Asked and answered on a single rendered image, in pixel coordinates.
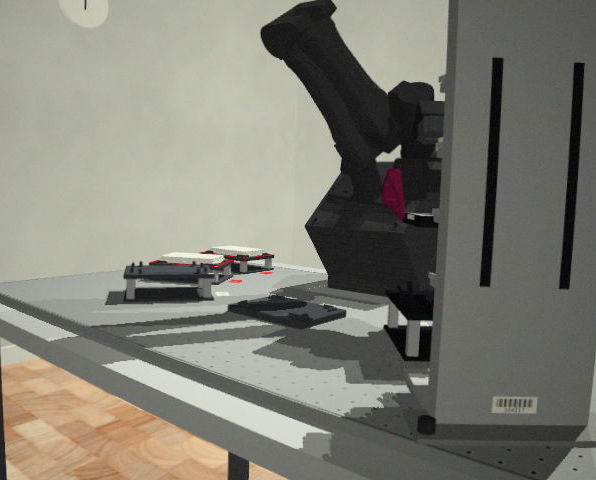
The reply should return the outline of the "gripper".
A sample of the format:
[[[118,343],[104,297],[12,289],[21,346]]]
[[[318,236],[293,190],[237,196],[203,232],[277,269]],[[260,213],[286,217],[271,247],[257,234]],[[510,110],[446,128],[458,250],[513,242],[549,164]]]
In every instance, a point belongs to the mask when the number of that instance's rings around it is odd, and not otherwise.
[[[442,160],[396,158],[393,168],[400,169],[387,170],[382,202],[403,222],[404,200],[424,201],[428,192],[440,193]]]

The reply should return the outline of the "grey tower with black slots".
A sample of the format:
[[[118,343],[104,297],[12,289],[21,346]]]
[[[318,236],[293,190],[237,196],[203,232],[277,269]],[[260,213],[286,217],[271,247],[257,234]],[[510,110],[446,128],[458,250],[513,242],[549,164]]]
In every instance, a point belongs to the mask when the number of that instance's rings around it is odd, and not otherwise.
[[[480,287],[493,57],[503,58],[490,287]],[[569,289],[559,289],[574,62],[584,64]],[[596,359],[596,0],[449,0],[429,369],[436,424],[588,426]],[[429,380],[428,380],[429,374]],[[427,394],[428,391],[428,394]],[[493,396],[538,397],[492,413]]]

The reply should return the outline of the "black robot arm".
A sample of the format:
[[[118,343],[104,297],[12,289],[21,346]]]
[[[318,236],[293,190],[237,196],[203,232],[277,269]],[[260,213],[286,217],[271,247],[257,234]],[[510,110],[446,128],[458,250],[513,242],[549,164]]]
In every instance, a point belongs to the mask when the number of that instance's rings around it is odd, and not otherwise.
[[[402,81],[388,94],[381,89],[340,36],[331,18],[336,9],[332,0],[299,3],[263,26],[261,40],[297,75],[330,129],[346,175],[329,197],[389,208],[376,158],[401,142],[401,158],[442,160],[435,147],[445,101],[435,101],[424,82]]]

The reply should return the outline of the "black cylinder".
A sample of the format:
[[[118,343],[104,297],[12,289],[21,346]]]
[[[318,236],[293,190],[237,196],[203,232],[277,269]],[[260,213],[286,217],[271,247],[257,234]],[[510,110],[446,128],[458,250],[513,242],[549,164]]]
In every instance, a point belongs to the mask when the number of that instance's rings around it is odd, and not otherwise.
[[[421,415],[418,417],[417,431],[423,435],[435,434],[436,419],[432,416]]]

